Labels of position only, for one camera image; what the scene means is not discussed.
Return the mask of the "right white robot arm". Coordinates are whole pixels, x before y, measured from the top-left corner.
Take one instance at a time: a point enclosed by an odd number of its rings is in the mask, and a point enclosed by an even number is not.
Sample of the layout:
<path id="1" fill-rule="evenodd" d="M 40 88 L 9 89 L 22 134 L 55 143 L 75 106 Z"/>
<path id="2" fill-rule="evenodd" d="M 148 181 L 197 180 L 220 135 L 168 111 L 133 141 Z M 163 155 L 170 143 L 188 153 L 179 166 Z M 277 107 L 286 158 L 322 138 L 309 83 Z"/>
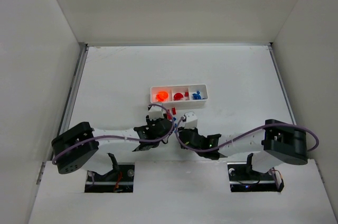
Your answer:
<path id="1" fill-rule="evenodd" d="M 282 163 L 305 165 L 308 162 L 307 134 L 313 132 L 302 126 L 269 119 L 264 125 L 242 134 L 203 136 L 199 134 L 196 119 L 189 121 L 182 117 L 181 121 L 185 125 L 175 132 L 181 148 L 194 151 L 200 157 L 218 160 L 249 153 L 249 165 L 261 173 Z"/>

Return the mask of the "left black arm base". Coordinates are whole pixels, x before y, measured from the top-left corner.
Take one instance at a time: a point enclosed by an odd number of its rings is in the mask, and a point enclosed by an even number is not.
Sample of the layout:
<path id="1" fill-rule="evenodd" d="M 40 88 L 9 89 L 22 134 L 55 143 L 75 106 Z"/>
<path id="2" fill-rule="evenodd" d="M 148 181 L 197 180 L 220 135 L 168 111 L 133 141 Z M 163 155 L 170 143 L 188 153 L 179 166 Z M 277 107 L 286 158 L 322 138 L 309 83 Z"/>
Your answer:
<path id="1" fill-rule="evenodd" d="M 101 175 L 94 171 L 87 174 L 85 193 L 133 193 L 135 164 L 119 164 L 113 154 L 110 158 L 109 172 Z"/>

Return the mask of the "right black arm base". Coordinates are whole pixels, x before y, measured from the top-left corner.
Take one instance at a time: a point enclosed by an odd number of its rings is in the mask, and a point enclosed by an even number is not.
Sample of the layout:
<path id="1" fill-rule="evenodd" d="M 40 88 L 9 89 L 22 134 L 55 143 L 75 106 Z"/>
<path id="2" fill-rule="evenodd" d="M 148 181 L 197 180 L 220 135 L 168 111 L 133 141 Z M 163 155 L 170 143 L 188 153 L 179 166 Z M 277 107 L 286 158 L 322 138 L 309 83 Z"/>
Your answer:
<path id="1" fill-rule="evenodd" d="M 230 162 L 227 164 L 229 186 L 235 192 L 278 192 L 285 187 L 284 179 L 278 170 L 272 168 L 266 173 L 252 169 L 253 153 L 249 154 L 246 162 Z"/>

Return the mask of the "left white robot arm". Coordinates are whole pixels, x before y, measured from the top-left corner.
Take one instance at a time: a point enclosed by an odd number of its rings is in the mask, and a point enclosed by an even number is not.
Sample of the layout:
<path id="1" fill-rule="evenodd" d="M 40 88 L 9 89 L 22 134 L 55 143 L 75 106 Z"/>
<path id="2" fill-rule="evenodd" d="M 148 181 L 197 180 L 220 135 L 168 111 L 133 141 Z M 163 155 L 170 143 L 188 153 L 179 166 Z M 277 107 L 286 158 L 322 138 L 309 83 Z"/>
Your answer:
<path id="1" fill-rule="evenodd" d="M 81 122 L 52 140 L 52 164 L 60 174 L 84 169 L 105 175 L 115 168 L 114 158 L 158 147 L 174 125 L 167 115 L 155 120 L 146 116 L 146 125 L 127 130 L 94 129 Z"/>

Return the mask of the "blue arch lego piece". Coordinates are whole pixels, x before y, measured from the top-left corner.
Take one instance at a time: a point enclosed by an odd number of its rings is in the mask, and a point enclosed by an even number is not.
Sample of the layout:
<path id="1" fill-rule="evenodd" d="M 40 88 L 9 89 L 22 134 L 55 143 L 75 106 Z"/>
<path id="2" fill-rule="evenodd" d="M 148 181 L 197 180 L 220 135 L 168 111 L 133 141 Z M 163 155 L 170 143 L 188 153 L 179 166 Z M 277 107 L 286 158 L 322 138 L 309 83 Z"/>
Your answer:
<path id="1" fill-rule="evenodd" d="M 201 93 L 199 91 L 192 94 L 193 100 L 202 100 Z"/>

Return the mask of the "red round lego piece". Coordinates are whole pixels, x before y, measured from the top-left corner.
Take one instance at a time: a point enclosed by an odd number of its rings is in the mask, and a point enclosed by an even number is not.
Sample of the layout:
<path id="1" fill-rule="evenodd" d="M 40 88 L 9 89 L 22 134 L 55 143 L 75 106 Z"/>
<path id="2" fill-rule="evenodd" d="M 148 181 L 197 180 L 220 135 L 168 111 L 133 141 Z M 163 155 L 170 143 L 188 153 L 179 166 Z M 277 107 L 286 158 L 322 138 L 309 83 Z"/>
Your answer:
<path id="1" fill-rule="evenodd" d="M 173 96 L 174 101 L 180 101 L 184 99 L 184 95 L 181 92 L 177 92 Z"/>

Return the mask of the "orange round lego piece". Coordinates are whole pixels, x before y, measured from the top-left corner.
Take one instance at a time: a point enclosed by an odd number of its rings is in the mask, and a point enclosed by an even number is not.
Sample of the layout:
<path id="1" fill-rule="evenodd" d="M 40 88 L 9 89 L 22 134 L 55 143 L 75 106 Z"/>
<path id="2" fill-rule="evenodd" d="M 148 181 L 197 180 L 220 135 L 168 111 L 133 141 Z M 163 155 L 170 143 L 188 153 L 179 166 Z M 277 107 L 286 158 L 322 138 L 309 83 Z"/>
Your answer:
<path id="1" fill-rule="evenodd" d="M 155 99 L 156 99 L 158 102 L 166 102 L 166 101 L 168 101 L 168 97 L 169 97 L 169 94 L 168 94 L 168 92 L 166 92 L 166 91 L 159 91 L 159 92 L 155 95 Z"/>

